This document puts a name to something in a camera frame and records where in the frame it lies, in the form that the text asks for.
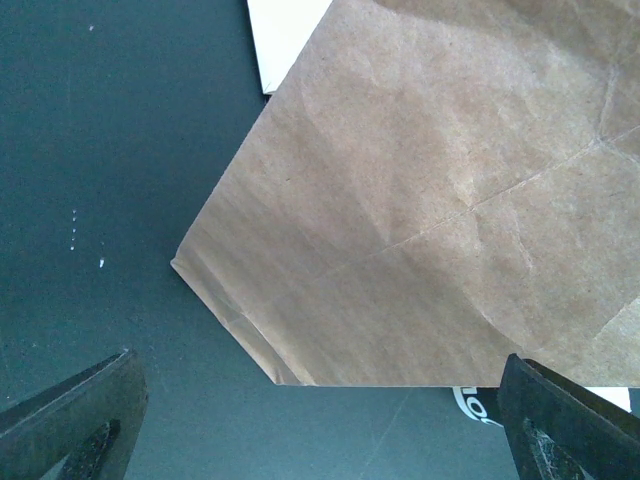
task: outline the table surface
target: table surface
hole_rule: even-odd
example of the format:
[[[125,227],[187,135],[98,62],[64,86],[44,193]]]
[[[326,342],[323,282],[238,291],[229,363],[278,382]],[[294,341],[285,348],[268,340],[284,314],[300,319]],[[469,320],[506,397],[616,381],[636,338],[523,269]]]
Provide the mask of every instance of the table surface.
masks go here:
[[[272,385],[169,267],[265,104],[243,0],[24,5],[0,16],[0,409],[130,347],[129,479],[516,478],[450,389]]]

